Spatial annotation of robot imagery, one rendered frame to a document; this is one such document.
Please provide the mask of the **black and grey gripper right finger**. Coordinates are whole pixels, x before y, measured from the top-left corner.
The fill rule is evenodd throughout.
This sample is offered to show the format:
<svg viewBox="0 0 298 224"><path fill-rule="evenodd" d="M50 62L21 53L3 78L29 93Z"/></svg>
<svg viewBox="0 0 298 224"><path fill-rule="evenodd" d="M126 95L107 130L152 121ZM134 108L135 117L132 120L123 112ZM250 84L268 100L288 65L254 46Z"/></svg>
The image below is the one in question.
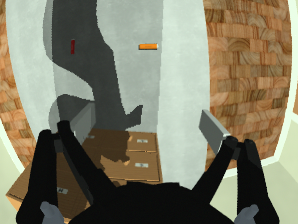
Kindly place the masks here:
<svg viewBox="0 0 298 224"><path fill-rule="evenodd" d="M244 143L238 142L206 109L202 109L199 129L216 157L190 193L176 207L171 224L198 224L213 199L231 158L237 160L237 217L234 223L279 224L279 217L268 197L255 142L251 139L245 139Z"/></svg>

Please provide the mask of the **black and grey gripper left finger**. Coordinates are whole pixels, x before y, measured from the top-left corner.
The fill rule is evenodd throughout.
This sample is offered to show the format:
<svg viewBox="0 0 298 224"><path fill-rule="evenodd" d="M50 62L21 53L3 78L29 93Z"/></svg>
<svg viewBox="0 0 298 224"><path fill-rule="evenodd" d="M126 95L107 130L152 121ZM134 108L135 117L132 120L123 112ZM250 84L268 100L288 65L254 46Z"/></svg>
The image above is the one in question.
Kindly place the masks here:
<svg viewBox="0 0 298 224"><path fill-rule="evenodd" d="M71 122L59 121L58 133L39 133L17 224L66 224L57 208L56 162L61 152L90 206L97 202L112 224L141 224L139 208L97 169L81 146L95 123L95 103L88 103Z"/></svg>

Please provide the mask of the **brown wooden drawer front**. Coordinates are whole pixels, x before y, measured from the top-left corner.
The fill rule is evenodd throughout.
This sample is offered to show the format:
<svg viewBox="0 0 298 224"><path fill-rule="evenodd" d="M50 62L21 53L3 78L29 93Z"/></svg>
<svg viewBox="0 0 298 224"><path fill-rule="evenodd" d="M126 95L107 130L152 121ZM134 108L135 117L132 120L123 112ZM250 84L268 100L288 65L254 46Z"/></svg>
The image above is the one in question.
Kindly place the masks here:
<svg viewBox="0 0 298 224"><path fill-rule="evenodd" d="M155 135L154 133L107 131L101 149L156 152Z"/></svg>
<svg viewBox="0 0 298 224"><path fill-rule="evenodd" d="M126 185L126 183L127 183L127 182L117 182L117 181L112 181L112 182L116 187L121 186L121 185ZM83 193L81 201L80 201L78 209L77 209L77 212L76 212L76 216L79 213L81 213L82 211L84 211L85 209L87 209L89 206L90 206L90 204Z"/></svg>
<svg viewBox="0 0 298 224"><path fill-rule="evenodd" d="M93 160L94 155L96 153L96 149L89 149L89 148L83 148L85 150L85 152L87 153L87 155L90 157L91 160ZM63 171L63 172L68 172L68 173L72 173L64 155L63 152L61 153L57 153L57 164L56 167L58 171Z"/></svg>
<svg viewBox="0 0 298 224"><path fill-rule="evenodd" d="M100 150L94 164L109 179L159 182L156 154Z"/></svg>
<svg viewBox="0 0 298 224"><path fill-rule="evenodd" d="M83 142L83 147L98 148L100 141L105 133L105 130L91 129L89 135L87 135L85 141Z"/></svg>
<svg viewBox="0 0 298 224"><path fill-rule="evenodd" d="M31 166L23 174L10 194L16 198L24 200L25 195L28 192L28 184ZM78 185L73 175L63 174L57 172L57 197L58 197L58 209L61 214L71 216L78 194L80 192L80 186Z"/></svg>

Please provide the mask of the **brown chest of drawers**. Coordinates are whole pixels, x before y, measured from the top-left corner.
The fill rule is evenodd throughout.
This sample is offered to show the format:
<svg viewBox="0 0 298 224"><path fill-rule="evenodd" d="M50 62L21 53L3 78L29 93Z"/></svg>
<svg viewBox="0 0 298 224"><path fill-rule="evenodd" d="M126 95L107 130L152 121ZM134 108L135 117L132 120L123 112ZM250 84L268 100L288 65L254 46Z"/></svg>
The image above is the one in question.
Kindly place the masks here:
<svg viewBox="0 0 298 224"><path fill-rule="evenodd" d="M160 184L163 183L163 178L162 178L162 170L161 170L161 162L160 162L160 154L159 154L159 146L158 146L158 138L157 138L157 133L154 133L155 135L155 142L156 142L156 152L139 152L139 151L124 151L124 150L112 150L112 149L101 149L102 143L105 139L105 136L107 134L107 131L120 131L120 130L107 130L107 129L96 129L96 130L105 130L105 133L100 141L100 144L98 146L98 148L92 148L92 147L83 147L83 148L89 148L89 149L96 149L96 153L94 155L94 158L92 160L93 163L95 163L95 160L98 156L98 153L100 150L108 150L108 151L120 151L120 152L133 152L133 153L152 153L152 154L156 154L157 155L157 165L158 165L158 176L159 176L159 182L147 182L147 181L137 181L137 182L143 182L143 183L149 183L149 184ZM14 184L11 186L11 188L9 189L9 191L6 193L6 197L8 198L8 200L10 201L10 203L13 205L13 207L17 210L19 210L22 201L14 196L11 196L10 192L12 191L12 189L15 187L15 185L17 184L17 182L20 180L20 178L23 176L23 174L27 171L27 169L32 166L32 161L28 164L28 166L24 169L24 171L21 173L21 175L17 178L17 180L14 182ZM63 173L63 174L68 174L68 175L73 175L73 173L68 173L68 172L63 172L63 171L58 171L56 170L58 173ZM74 176L74 175L73 175ZM111 181L117 181L117 182L127 182L129 180L117 180L117 179L110 179ZM80 192L78 194L77 200L75 202L74 208L72 210L71 216L68 215L63 215L64 217L64 223L69 223L69 221L76 216L76 212L79 206L79 203L81 201L83 192L80 189Z"/></svg>

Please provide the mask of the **orange battery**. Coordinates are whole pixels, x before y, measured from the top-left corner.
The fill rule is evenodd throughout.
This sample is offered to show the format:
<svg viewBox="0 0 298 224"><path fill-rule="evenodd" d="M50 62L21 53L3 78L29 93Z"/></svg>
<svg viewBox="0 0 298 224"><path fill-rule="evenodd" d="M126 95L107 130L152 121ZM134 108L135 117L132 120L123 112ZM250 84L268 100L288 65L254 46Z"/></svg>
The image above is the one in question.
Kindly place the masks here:
<svg viewBox="0 0 298 224"><path fill-rule="evenodd" d="M140 44L140 49L158 49L158 44Z"/></svg>

